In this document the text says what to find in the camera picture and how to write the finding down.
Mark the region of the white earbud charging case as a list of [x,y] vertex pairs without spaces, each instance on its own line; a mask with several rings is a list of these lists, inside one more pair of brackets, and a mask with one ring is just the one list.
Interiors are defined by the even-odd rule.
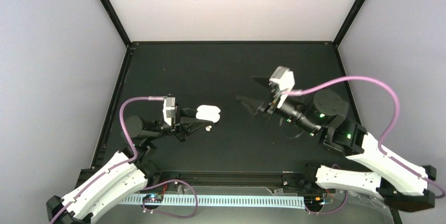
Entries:
[[196,118],[217,123],[220,120],[220,108],[213,105],[200,105],[197,107]]

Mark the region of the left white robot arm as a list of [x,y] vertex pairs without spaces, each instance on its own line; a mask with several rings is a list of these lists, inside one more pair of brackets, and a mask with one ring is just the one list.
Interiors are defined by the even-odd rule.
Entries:
[[187,136],[202,128],[210,129],[219,120],[220,109],[211,105],[165,109],[163,117],[155,121],[128,117],[125,126],[135,144],[117,151],[72,192],[51,197],[46,203],[49,222],[96,223],[129,195],[159,183],[160,169],[151,161],[156,150],[153,140],[174,136],[185,141]]

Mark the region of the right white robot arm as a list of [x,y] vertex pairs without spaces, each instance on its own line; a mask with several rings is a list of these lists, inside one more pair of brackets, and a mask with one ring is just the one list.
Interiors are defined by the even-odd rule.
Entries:
[[305,165],[300,186],[307,192],[318,189],[354,191],[382,200],[387,206],[404,212],[432,209],[437,196],[429,189],[437,178],[430,165],[419,166],[383,145],[399,116],[399,100],[394,91],[391,123],[376,138],[358,122],[346,117],[348,102],[330,86],[349,81],[340,77],[313,88],[296,90],[289,80],[271,77],[264,80],[270,88],[268,100],[239,96],[238,101],[256,116],[278,115],[302,132],[318,137],[318,144],[328,151],[363,165],[363,172]]

